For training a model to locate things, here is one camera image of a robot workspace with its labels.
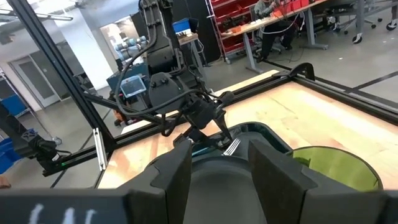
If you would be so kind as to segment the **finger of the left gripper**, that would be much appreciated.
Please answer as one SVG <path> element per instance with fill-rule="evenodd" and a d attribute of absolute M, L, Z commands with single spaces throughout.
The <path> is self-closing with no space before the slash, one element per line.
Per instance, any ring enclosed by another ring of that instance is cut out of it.
<path fill-rule="evenodd" d="M 226 121 L 225 121 L 225 116 L 226 111 L 222 108 L 218 108 L 215 111 L 215 115 L 214 115 L 214 122 L 216 123 L 216 125 L 220 128 L 220 130 L 222 131 L 222 133 L 229 139 L 229 140 L 233 140 L 233 138 L 231 137 L 231 134 L 229 132 L 229 129 L 226 125 Z"/>
<path fill-rule="evenodd" d="M 177 146 L 184 140 L 190 140 L 191 142 L 197 142 L 200 138 L 200 130 L 194 126 L 190 126 L 184 133 L 178 135 L 173 140 L 173 146 Z"/>

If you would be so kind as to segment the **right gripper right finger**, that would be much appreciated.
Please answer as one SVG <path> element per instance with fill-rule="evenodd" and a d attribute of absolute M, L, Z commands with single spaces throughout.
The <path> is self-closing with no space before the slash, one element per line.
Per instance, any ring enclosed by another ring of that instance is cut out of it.
<path fill-rule="evenodd" d="M 248 159 L 268 224 L 398 224 L 398 190 L 360 192 L 257 140 Z"/>

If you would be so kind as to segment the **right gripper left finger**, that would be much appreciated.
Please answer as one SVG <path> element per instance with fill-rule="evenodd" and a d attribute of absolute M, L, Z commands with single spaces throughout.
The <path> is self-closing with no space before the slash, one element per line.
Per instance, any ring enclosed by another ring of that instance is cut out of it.
<path fill-rule="evenodd" d="M 182 224 L 191 169 L 184 140 L 116 189 L 0 190 L 0 224 Z"/>

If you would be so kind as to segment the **fork with red handle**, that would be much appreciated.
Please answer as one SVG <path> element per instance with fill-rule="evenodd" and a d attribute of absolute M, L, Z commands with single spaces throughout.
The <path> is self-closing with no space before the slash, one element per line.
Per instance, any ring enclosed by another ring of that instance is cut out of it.
<path fill-rule="evenodd" d="M 222 153 L 223 156 L 232 156 L 237 150 L 241 140 L 236 138 L 233 140 L 233 142 L 228 146 L 228 148 Z"/>

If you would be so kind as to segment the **green patterned glass cup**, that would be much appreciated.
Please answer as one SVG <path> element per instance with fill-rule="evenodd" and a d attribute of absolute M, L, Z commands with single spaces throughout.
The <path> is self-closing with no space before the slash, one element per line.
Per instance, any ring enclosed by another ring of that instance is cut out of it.
<path fill-rule="evenodd" d="M 286 155 L 302 165 L 302 174 L 315 182 L 334 180 L 361 192 L 384 188 L 375 169 L 348 151 L 329 146 L 307 146 Z"/>

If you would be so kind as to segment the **dark green plastic tray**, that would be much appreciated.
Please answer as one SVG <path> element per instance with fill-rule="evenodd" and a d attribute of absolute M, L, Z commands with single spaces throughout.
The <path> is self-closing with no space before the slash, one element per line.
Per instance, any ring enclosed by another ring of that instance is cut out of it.
<path fill-rule="evenodd" d="M 142 171 L 151 176 L 152 184 L 159 187 L 161 183 L 188 184 L 191 180 L 203 179 L 207 176 L 223 176 L 227 179 L 240 176 L 250 179 L 251 171 L 248 162 L 249 142 L 258 141 L 262 146 L 279 151 L 282 154 L 292 152 L 292 148 L 264 123 L 247 122 L 229 128 L 234 138 L 241 140 L 232 156 L 221 153 L 231 144 L 222 132 L 207 136 L 200 131 L 197 142 L 184 140 L 175 151 L 156 157 Z M 215 150 L 200 156 L 192 157 L 192 153 L 206 147 Z"/>

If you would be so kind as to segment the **blue box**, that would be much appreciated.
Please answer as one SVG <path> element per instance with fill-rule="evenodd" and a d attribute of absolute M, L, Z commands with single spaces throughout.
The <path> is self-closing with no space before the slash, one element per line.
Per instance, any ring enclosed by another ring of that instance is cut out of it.
<path fill-rule="evenodd" d="M 188 35 L 192 33 L 189 18 L 184 18 L 180 21 L 174 22 L 172 27 L 174 28 L 174 32 L 176 34 Z"/>

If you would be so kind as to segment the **person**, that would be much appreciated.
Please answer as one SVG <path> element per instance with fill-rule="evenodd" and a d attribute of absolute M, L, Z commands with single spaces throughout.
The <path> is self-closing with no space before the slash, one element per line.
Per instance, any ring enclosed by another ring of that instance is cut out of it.
<path fill-rule="evenodd" d="M 272 12 L 280 6 L 280 0 L 258 0 L 254 6 L 254 13 L 257 19 L 270 17 Z M 266 60 L 274 45 L 275 38 L 280 37 L 281 46 L 285 50 L 292 49 L 292 41 L 298 28 L 297 21 L 299 16 L 288 17 L 271 25 L 265 26 L 262 30 L 261 51 L 257 56 L 256 62 L 260 63 Z"/>

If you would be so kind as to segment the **red storage shelf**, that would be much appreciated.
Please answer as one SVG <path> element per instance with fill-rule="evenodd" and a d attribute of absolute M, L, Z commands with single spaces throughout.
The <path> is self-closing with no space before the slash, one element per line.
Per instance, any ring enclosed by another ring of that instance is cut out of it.
<path fill-rule="evenodd" d="M 215 25 L 223 60 L 230 64 L 239 55 L 261 43 L 263 34 L 283 34 L 299 27 L 297 16 L 310 7 L 311 0 L 277 0 L 268 15 L 254 11 L 259 0 L 209 0 L 209 18 Z"/>

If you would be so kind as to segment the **grey glass door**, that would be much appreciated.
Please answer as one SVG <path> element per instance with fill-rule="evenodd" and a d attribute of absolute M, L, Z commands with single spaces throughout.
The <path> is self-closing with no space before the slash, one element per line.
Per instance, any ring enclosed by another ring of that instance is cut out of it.
<path fill-rule="evenodd" d="M 27 85 L 42 108 L 60 101 L 58 94 L 30 55 L 12 61 L 11 67 Z"/>

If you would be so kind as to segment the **office chair base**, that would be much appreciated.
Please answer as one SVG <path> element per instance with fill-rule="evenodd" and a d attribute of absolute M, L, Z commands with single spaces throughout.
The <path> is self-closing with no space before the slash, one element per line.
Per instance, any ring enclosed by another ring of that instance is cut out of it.
<path fill-rule="evenodd" d="M 332 11 L 331 16 L 340 18 L 341 16 L 354 16 L 344 23 L 336 23 L 336 28 L 344 26 L 344 33 L 347 34 L 347 28 L 354 24 L 356 34 L 352 38 L 352 43 L 360 44 L 363 40 L 363 26 L 369 23 L 371 28 L 376 28 L 373 21 L 367 17 L 373 16 L 381 11 L 391 9 L 391 20 L 387 23 L 386 29 L 393 31 L 398 27 L 398 0 L 330 0 L 328 8 Z"/>

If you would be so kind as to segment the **blue storage bin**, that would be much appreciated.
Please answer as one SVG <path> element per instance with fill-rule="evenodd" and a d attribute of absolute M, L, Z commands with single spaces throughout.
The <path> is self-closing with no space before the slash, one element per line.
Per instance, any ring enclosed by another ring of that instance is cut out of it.
<path fill-rule="evenodd" d="M 0 98 L 0 102 L 15 117 L 20 117 L 29 110 L 17 94 L 13 94 L 7 98 Z"/>

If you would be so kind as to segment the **silver aluminium bracket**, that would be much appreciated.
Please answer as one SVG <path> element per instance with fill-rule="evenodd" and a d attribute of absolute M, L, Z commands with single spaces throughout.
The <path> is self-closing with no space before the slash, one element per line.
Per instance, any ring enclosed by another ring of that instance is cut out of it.
<path fill-rule="evenodd" d="M 102 133 L 99 128 L 93 129 L 93 139 L 95 142 L 99 169 L 100 171 L 104 171 L 108 166 L 108 159 L 106 157 L 106 150 L 103 142 Z"/>

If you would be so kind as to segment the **black aluminium table frame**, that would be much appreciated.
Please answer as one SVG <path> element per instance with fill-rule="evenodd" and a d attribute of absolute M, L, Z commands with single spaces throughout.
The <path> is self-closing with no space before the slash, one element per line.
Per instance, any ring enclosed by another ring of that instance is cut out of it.
<path fill-rule="evenodd" d="M 45 29 L 38 14 L 28 3 L 28 0 L 7 0 L 7 3 L 12 7 L 14 15 L 19 18 L 20 22 L 24 25 L 30 36 L 33 38 L 34 42 L 39 46 L 39 49 L 42 50 L 45 56 L 50 60 L 50 63 L 55 68 L 62 82 L 64 82 L 68 92 L 71 94 L 75 103 L 91 127 L 99 128 L 99 130 L 103 132 L 104 146 L 107 154 L 110 154 L 123 146 L 149 136 L 161 134 L 160 121 L 158 119 L 151 117 L 132 117 L 144 120 L 145 125 L 127 134 L 113 137 L 109 132 L 109 129 L 104 124 L 103 120 L 100 118 L 99 114 L 96 112 L 95 105 L 101 105 L 113 110 L 119 110 L 116 100 L 112 101 L 93 95 L 85 87 L 78 84 L 72 74 L 71 68 L 68 66 L 66 60 L 61 55 L 50 34 Z M 288 82 L 297 82 L 301 85 L 305 85 L 312 90 L 329 96 L 330 98 L 340 101 L 353 108 L 361 110 L 378 119 L 398 125 L 398 113 L 386 110 L 380 106 L 373 105 L 347 93 L 338 92 L 332 88 L 318 84 L 316 82 L 314 69 L 309 63 L 300 64 L 288 72 L 276 73 L 269 78 L 259 80 L 253 84 L 238 88 L 237 90 L 230 91 L 234 96 L 225 103 L 224 107 L 234 105 L 245 100 L 246 98 L 258 95 L 264 91 L 271 90 Z M 124 104 L 122 105 L 128 112 L 139 112 Z M 189 124 L 190 127 L 190 123 L 185 118 L 180 118 L 178 125 L 186 123 Z"/>

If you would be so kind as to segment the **black clamp mount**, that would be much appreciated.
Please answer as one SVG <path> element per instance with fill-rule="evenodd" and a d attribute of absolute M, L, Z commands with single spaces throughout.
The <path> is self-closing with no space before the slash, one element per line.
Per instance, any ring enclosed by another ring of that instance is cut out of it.
<path fill-rule="evenodd" d="M 22 147 L 19 149 L 21 157 L 35 159 L 44 172 L 55 171 L 61 166 L 61 155 L 55 141 L 48 141 L 38 135 L 33 129 L 21 136 Z"/>

